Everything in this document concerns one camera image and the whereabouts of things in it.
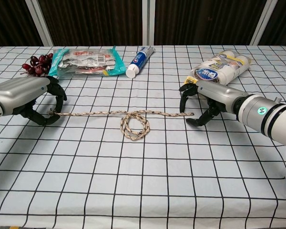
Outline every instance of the braided rope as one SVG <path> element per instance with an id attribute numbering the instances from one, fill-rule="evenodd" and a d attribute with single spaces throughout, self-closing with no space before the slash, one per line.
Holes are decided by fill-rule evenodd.
<path id="1" fill-rule="evenodd" d="M 96 111 L 96 112 L 83 112 L 83 113 L 56 113 L 56 112 L 50 112 L 51 115 L 59 115 L 59 116 L 92 116 L 92 115 L 113 115 L 113 114 L 126 114 L 125 117 L 121 119 L 120 122 L 120 130 L 123 133 L 123 135 L 133 141 L 139 140 L 143 138 L 145 135 L 148 134 L 150 131 L 150 125 L 148 120 L 143 117 L 141 114 L 155 114 L 155 115 L 163 115 L 167 117 L 179 117 L 179 116 L 192 116 L 194 113 L 166 113 L 161 111 L 150 111 L 150 110 L 140 110 L 140 111 L 109 111 L 109 112 L 103 112 L 103 111 Z M 130 119 L 135 118 L 138 120 L 143 128 L 140 132 L 134 131 L 129 127 L 129 121 Z"/>

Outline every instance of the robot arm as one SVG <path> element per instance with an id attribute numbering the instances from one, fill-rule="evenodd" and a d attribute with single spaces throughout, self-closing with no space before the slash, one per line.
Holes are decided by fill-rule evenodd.
<path id="1" fill-rule="evenodd" d="M 188 96 L 197 93 L 204 95 L 209 104 L 199 119 L 188 118 L 186 121 L 189 124 L 202 126 L 220 112 L 229 112 L 235 114 L 237 120 L 244 125 L 286 145 L 286 104 L 281 104 L 279 99 L 272 101 L 203 80 L 196 84 L 185 84 L 179 90 L 183 92 L 180 112 L 184 112 Z"/>
<path id="2" fill-rule="evenodd" d="M 60 112 L 67 96 L 53 77 L 22 77 L 0 83 L 0 117 L 20 114 L 39 125 L 54 123 L 58 115 L 45 118 L 33 110 L 36 99 L 45 92 L 56 96 L 55 111 Z"/>

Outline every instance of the table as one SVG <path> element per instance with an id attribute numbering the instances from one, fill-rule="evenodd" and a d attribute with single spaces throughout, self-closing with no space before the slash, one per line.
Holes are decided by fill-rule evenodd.
<path id="1" fill-rule="evenodd" d="M 155 46 L 134 79 L 60 80 L 63 112 L 179 112 L 180 85 L 190 69 L 223 49 L 252 58 L 231 87 L 286 103 L 286 47 Z M 21 64 L 58 47 L 0 47 L 0 83 L 23 77 Z M 118 46 L 125 64 L 140 47 Z M 46 114 L 53 96 L 36 108 Z M 198 117 L 204 99 L 187 112 Z M 17 116 L 0 124 L 0 226 L 81 228 L 286 227 L 286 147 L 220 114 L 206 127 L 184 117 L 147 115 L 151 132 L 123 137 L 122 116 L 62 117 L 36 126 Z M 136 121 L 130 124 L 141 128 Z"/>

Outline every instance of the grapes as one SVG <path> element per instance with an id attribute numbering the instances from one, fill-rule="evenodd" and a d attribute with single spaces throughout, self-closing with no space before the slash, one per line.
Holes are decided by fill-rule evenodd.
<path id="1" fill-rule="evenodd" d="M 28 74 L 33 76 L 46 76 L 51 68 L 53 53 L 47 55 L 41 55 L 39 58 L 31 56 L 30 64 L 24 63 L 22 68 L 27 71 Z"/>

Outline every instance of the curtain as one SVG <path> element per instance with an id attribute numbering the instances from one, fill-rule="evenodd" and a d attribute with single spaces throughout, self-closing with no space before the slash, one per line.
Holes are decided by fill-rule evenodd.
<path id="1" fill-rule="evenodd" d="M 286 0 L 278 0 L 259 45 L 286 45 Z"/>
<path id="2" fill-rule="evenodd" d="M 156 0 L 157 45 L 249 44 L 266 0 Z"/>
<path id="3" fill-rule="evenodd" d="M 39 0 L 54 45 L 142 44 L 141 0 Z"/>
<path id="4" fill-rule="evenodd" d="M 25 0 L 0 0 L 0 46 L 41 46 Z"/>

